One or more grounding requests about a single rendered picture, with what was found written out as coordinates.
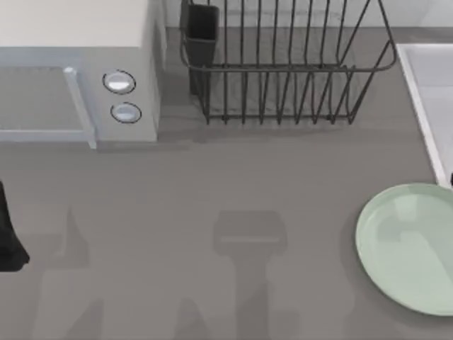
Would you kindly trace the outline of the black cutlery holder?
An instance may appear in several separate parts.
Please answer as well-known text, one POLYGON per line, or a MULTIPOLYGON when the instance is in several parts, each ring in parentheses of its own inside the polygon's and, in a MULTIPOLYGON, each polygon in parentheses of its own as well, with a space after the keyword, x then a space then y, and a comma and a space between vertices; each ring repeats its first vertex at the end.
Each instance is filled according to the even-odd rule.
POLYGON ((219 8, 210 4, 195 4, 181 0, 180 31, 188 63, 190 94, 204 90, 201 68, 211 67, 219 33, 219 8))

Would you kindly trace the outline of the pale green plate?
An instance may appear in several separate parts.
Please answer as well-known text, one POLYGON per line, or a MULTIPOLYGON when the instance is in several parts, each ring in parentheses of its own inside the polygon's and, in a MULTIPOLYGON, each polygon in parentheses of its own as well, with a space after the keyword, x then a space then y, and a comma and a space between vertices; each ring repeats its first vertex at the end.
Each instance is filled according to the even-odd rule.
POLYGON ((370 198, 355 224, 361 267, 390 300, 453 318, 453 189, 406 183, 370 198))

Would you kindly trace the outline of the small silver microwave knob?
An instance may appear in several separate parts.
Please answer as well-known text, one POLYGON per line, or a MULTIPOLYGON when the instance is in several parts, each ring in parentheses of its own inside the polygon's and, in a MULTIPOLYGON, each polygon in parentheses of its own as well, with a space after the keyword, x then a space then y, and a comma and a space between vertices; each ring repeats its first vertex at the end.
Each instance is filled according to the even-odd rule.
POLYGON ((135 124, 142 118, 142 111, 133 103, 123 102, 112 106, 110 115, 119 123, 135 124))

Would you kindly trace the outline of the pale microwave oven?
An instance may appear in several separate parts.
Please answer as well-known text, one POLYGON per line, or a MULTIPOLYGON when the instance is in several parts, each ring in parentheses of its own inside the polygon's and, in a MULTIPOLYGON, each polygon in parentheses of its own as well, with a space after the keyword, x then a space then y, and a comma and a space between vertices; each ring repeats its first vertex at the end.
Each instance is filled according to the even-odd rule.
POLYGON ((96 126, 97 146, 155 142, 166 31, 162 0, 0 0, 0 67, 73 67, 96 126), (130 73, 133 92, 107 90, 103 75, 130 73), (129 102, 142 118, 122 124, 110 108, 129 102))

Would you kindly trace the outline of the microwave oven door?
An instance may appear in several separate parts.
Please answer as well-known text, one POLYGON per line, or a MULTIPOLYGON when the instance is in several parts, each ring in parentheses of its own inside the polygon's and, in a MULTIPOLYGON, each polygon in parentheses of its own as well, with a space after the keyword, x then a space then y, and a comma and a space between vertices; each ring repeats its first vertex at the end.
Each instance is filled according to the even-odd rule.
POLYGON ((86 142, 96 126, 73 67, 0 67, 0 142, 86 142))

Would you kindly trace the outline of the white sink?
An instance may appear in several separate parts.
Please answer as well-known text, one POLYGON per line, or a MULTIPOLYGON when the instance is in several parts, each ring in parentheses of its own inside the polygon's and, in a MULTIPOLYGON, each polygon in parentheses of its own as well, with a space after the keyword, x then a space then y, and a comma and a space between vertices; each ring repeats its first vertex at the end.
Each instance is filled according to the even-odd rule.
POLYGON ((453 43, 400 43, 397 52, 436 182, 453 190, 453 43))

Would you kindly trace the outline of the large silver microwave knob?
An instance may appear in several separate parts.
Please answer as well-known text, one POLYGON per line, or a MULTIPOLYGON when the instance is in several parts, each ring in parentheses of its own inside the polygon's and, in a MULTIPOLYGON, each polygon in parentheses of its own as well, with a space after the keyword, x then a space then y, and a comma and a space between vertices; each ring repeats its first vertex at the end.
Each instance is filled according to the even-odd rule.
POLYGON ((119 69, 105 73, 102 82, 107 90, 118 95, 133 92, 137 85, 135 78, 130 73, 119 69))

